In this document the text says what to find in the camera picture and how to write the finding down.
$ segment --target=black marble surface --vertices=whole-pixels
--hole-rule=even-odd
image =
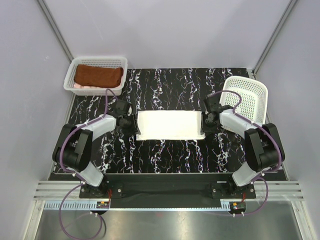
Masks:
[[[119,99],[132,103],[137,111],[203,111],[203,100],[222,90],[232,75],[248,77],[245,68],[130,69]],[[115,98],[108,99],[112,106]],[[104,96],[76,96],[69,123],[92,120],[104,108]],[[234,172],[244,160],[241,137],[223,128],[204,140],[145,141],[116,129],[96,139],[91,154],[91,161],[103,173]],[[56,165],[53,172],[62,170]]]

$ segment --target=white wall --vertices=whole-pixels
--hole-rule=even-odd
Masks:
[[[300,0],[258,72],[279,130],[291,180],[298,180],[320,238],[320,1]]]
[[[0,239],[19,240],[51,169],[69,62],[35,0],[2,1],[0,33]]]
[[[130,68],[247,67],[289,0],[45,0],[74,57]]]

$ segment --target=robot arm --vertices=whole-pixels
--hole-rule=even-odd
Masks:
[[[231,106],[217,104],[213,97],[205,99],[204,105],[206,112],[202,113],[201,127],[204,133],[215,133],[218,126],[223,126],[244,139],[246,162],[232,174],[232,189],[250,184],[255,177],[278,164],[278,153],[273,143],[259,128],[235,115]],[[272,123],[257,124],[275,140],[284,161],[285,153],[277,127]]]
[[[115,107],[104,118],[87,125],[78,130],[68,141],[63,151],[63,165],[79,174],[87,184],[99,187],[104,175],[96,169],[90,161],[92,142],[107,132],[113,131],[116,126],[122,129],[125,134],[136,134],[139,132],[136,117],[131,115],[132,106],[130,103],[118,100]],[[54,148],[52,159],[59,163],[62,145],[67,136],[81,124],[66,124],[62,127],[57,144]]]

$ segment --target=white plastic basket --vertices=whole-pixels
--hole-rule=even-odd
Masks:
[[[93,67],[102,67],[102,68],[123,68],[123,76],[121,79],[120,86],[110,88],[115,95],[119,96],[122,92],[122,88],[126,82],[127,70],[128,70],[128,60],[125,57],[116,56],[116,57],[107,57],[107,56],[84,56],[77,57],[72,60],[68,72],[66,73],[63,87],[65,90],[72,91],[79,96],[92,96],[98,95],[102,96],[106,94],[106,88],[74,88],[75,84],[75,74],[77,66],[79,64],[84,64],[87,66]]]
[[[231,76],[225,80],[223,90],[237,92],[242,97],[242,102],[236,108],[236,112],[247,117],[251,121],[264,124],[267,115],[268,89],[256,80],[242,76]],[[239,97],[231,92],[223,92],[220,104],[234,107],[239,102]]]

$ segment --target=white cloth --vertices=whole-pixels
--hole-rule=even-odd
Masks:
[[[138,111],[139,140],[201,140],[201,112],[182,110]]]

